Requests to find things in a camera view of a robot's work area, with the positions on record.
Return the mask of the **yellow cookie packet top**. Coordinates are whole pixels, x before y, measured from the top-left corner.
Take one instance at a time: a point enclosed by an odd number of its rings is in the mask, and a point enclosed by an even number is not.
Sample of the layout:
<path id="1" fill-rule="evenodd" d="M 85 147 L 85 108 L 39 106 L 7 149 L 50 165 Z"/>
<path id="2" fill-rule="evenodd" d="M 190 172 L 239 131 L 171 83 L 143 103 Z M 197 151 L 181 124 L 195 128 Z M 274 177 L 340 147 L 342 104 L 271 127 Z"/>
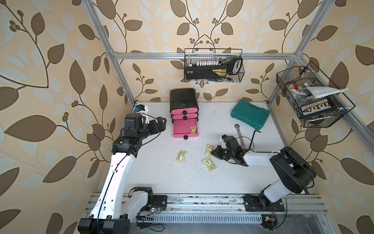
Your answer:
<path id="1" fill-rule="evenodd" d="M 214 150 L 214 146 L 212 146 L 212 145 L 210 145 L 210 144 L 208 144 L 207 146 L 206 146 L 206 152 L 205 152 L 205 156 L 212 156 L 212 151 Z"/>

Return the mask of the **yellow cookie packet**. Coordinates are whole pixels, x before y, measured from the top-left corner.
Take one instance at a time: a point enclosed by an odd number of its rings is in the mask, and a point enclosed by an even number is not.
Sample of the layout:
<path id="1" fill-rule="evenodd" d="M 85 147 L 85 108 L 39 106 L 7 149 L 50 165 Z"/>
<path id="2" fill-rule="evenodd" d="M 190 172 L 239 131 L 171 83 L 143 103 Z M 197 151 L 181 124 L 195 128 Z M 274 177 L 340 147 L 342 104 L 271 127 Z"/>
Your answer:
<path id="1" fill-rule="evenodd" d="M 196 134 L 197 133 L 197 126 L 190 127 L 191 134 Z"/>
<path id="2" fill-rule="evenodd" d="M 217 169 L 217 167 L 215 166 L 215 164 L 212 162 L 211 158 L 210 157 L 207 157 L 205 158 L 202 163 L 208 168 L 209 172 L 212 172 L 214 171 L 215 169 Z"/>
<path id="3" fill-rule="evenodd" d="M 185 156 L 188 154 L 185 150 L 180 150 L 178 153 L 178 156 L 176 158 L 177 162 L 184 163 L 185 162 Z"/>
<path id="4" fill-rule="evenodd" d="M 212 145 L 210 145 L 210 144 L 208 144 L 207 146 L 206 146 L 206 152 L 205 152 L 205 156 L 212 156 L 212 151 L 214 150 L 214 146 L 212 146 Z"/>

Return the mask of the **pink bottom drawer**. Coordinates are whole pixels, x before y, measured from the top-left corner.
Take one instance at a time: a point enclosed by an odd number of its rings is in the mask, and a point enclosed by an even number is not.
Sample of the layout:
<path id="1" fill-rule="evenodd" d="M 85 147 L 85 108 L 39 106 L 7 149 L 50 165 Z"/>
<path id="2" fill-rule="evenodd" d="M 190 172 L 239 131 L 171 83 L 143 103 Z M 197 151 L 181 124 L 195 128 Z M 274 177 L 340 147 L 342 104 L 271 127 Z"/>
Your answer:
<path id="1" fill-rule="evenodd" d="M 188 139 L 191 137 L 198 137 L 199 131 L 197 129 L 196 134 L 191 134 L 190 127 L 198 126 L 197 119 L 188 119 L 188 120 L 175 120 L 173 122 L 173 137 L 174 138 L 183 138 Z"/>

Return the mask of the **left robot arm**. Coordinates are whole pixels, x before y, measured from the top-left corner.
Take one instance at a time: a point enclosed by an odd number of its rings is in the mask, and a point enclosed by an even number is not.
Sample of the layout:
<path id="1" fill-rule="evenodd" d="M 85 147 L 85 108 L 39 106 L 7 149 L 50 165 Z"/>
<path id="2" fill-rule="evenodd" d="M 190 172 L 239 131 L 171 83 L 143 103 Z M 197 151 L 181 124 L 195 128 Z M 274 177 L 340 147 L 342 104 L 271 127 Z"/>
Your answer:
<path id="1" fill-rule="evenodd" d="M 78 224 L 81 234 L 127 234 L 131 222 L 153 202 L 151 187 L 137 187 L 134 195 L 123 205 L 126 179 L 136 160 L 143 140 L 159 136 L 166 129 L 163 117 L 147 121 L 147 114 L 131 113 L 124 119 L 124 127 L 112 147 L 109 171 L 96 205 L 88 218 Z"/>

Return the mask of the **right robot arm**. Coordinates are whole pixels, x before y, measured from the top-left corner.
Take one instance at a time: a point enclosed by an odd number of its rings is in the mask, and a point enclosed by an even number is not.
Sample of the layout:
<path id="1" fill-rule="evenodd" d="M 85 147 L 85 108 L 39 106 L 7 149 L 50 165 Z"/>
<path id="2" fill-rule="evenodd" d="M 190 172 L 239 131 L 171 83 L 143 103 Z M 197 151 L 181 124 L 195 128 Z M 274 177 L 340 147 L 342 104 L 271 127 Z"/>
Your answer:
<path id="1" fill-rule="evenodd" d="M 266 209 L 288 195 L 300 194 L 314 183 L 315 169 L 307 163 L 293 148 L 283 147 L 278 152 L 259 152 L 242 149 L 238 142 L 226 143 L 226 147 L 217 146 L 211 154 L 220 160 L 240 166 L 261 166 L 272 168 L 278 180 L 264 188 L 258 195 L 259 205 Z"/>

